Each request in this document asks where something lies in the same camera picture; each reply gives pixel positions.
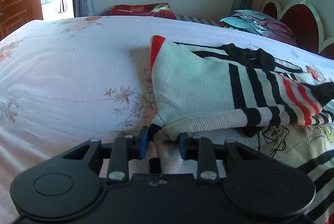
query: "folded clothes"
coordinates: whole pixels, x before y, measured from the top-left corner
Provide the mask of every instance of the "folded clothes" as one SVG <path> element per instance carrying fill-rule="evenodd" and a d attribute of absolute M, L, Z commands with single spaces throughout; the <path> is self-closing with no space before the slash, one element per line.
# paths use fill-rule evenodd
<path fill-rule="evenodd" d="M 234 127 L 311 125 L 334 121 L 334 83 L 263 49 L 176 43 L 153 36 L 156 129 L 181 132 Z"/>
<path fill-rule="evenodd" d="M 223 27 L 247 31 L 297 47 L 296 36 L 287 25 L 261 12 L 237 10 L 232 17 L 220 21 Z"/>

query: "red pillow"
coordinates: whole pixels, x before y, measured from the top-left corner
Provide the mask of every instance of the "red pillow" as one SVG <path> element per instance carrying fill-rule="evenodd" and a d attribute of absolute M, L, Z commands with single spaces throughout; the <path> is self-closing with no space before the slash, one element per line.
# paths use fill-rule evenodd
<path fill-rule="evenodd" d="M 115 5 L 107 16 L 152 16 L 158 18 L 175 19 L 176 17 L 168 3 L 154 3 L 147 5 Z"/>

